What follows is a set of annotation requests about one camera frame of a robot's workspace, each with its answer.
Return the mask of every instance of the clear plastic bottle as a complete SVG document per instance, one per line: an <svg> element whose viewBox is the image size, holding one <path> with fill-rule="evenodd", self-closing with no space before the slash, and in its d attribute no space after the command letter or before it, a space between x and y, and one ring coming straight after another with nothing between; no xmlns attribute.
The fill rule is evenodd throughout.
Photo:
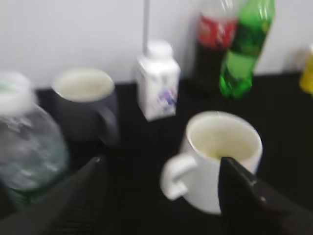
<svg viewBox="0 0 313 235"><path fill-rule="evenodd" d="M0 148L0 177L19 206L40 199L67 168L57 124L15 72L0 73Z"/></svg>

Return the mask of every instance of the white bottle cap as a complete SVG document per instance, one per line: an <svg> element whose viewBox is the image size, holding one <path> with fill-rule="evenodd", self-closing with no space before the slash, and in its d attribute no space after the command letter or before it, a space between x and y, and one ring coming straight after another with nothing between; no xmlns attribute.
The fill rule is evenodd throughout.
<svg viewBox="0 0 313 235"><path fill-rule="evenodd" d="M150 41L147 47L149 59L169 59L173 57L173 48L167 41Z"/></svg>
<svg viewBox="0 0 313 235"><path fill-rule="evenodd" d="M25 76L18 72L0 72L0 116L21 116L35 104L36 97Z"/></svg>

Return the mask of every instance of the mug rim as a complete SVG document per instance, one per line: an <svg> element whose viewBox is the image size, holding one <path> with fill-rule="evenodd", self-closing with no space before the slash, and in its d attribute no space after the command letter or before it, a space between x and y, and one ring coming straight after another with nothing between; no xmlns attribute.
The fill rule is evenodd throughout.
<svg viewBox="0 0 313 235"><path fill-rule="evenodd" d="M185 135L186 135L187 141L189 142L189 144L191 145L192 149L196 152L196 154L198 156L201 156L204 160L210 161L210 162L212 162L215 165L218 165L218 166L220 165L220 162L221 162L220 160L215 159L213 157L206 157L206 156L204 156L204 154L201 151L199 151L194 146L194 144L192 143L191 137L190 137L190 132L191 132L192 126L196 122L198 122L199 120L203 119L204 117L206 118L206 117L216 117L216 116L222 116L222 117L225 117L225 118L226 117L227 118L231 118L233 120L238 121L241 124L246 125L253 132L255 137L257 138L257 141L258 141L257 149L255 150L255 152L253 153L253 155L250 158L243 160L241 162L241 164L245 164L246 162L249 162L249 161L251 161L253 159L257 159L257 158L259 158L260 155L262 155L262 151L263 151L262 140L261 140L260 135L258 134L258 132L255 130L255 128L249 122L247 122L246 120L244 120L243 118L241 118L239 116L236 116L236 115L233 115L233 114L230 114L230 113L226 113L226 112L222 112L222 111L206 111L206 112L202 112L202 113L199 113L199 114L193 116L188 121L188 124L187 124L187 127L186 127L186 131L185 131Z"/></svg>
<svg viewBox="0 0 313 235"><path fill-rule="evenodd" d="M95 74L97 73L97 76L101 76L103 78L105 78L106 80L109 81L111 87L110 87L110 90L107 94L104 94L100 97L97 97L95 99L86 99L86 100L75 100L75 99L71 99L71 98L68 98L66 96L64 96L60 91L59 89L57 88L58 84L70 77L70 76L73 76L74 74L80 74L82 72L89 72L89 73L93 73L93 76L95 76ZM103 100L105 98L107 98L108 96L110 96L114 90L115 90L115 84L112 80L112 78L104 71L102 70L98 70L98 69L93 69L93 68L77 68L77 69L71 69L71 70L67 70L63 73L61 73L60 75L58 75L54 81L52 82L52 86L51 86L52 90L58 95L60 96L61 98L67 100L67 101L70 101L70 102L75 102L75 103L93 103L93 102L97 102L97 101L100 101L100 100Z"/></svg>

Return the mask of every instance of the green bottle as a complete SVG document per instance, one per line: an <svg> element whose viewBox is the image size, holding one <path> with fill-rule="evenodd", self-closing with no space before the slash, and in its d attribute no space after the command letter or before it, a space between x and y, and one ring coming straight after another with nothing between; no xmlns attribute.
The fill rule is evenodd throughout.
<svg viewBox="0 0 313 235"><path fill-rule="evenodd" d="M224 96L240 98L252 87L252 76L275 17L275 0L249 0L239 14L239 25L222 67Z"/></svg>

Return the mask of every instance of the black table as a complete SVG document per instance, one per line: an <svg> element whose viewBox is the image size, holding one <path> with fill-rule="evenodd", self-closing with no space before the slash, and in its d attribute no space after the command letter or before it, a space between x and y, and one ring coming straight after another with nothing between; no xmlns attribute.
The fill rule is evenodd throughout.
<svg viewBox="0 0 313 235"><path fill-rule="evenodd" d="M69 144L81 165L99 153L108 157L112 222L107 233L223 233L218 216L194 209L183 198L170 202L159 189L161 169L177 154L188 120L208 110L229 112L251 123L264 148L258 176L313 212L313 98L300 90L298 80L298 74L257 77L252 91L239 101L195 94L183 81L177 115L150 123L136 103L136 85L117 85L122 147ZM40 91L39 96L53 115L52 91Z"/></svg>

